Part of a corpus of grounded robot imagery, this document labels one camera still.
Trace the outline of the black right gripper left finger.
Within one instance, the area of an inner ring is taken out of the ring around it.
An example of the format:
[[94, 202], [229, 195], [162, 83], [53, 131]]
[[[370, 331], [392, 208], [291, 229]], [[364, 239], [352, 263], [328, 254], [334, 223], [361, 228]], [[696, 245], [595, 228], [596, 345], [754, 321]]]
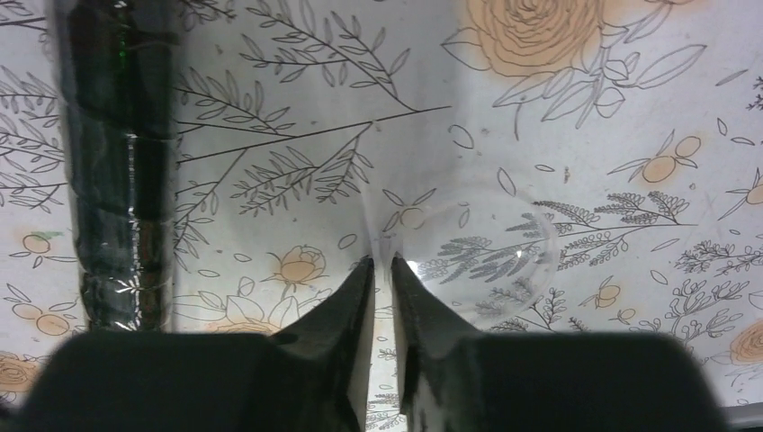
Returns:
[[258, 333], [94, 331], [52, 356], [15, 431], [361, 431], [373, 336], [364, 257], [320, 305]]

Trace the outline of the clear plastic tube lid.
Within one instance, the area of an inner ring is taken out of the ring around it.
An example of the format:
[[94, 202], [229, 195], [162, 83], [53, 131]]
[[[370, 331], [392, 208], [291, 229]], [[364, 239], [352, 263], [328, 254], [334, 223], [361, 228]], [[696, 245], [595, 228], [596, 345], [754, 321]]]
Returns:
[[365, 224], [392, 289], [392, 261], [480, 329], [539, 300], [559, 263], [558, 236], [501, 166], [378, 172], [360, 182]]

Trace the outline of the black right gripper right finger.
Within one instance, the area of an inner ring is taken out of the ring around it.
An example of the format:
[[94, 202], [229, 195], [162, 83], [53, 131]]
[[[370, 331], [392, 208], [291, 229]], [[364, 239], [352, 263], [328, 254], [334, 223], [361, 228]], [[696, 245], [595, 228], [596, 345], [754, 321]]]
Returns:
[[698, 365], [659, 334], [489, 333], [390, 266], [411, 431], [726, 431]]

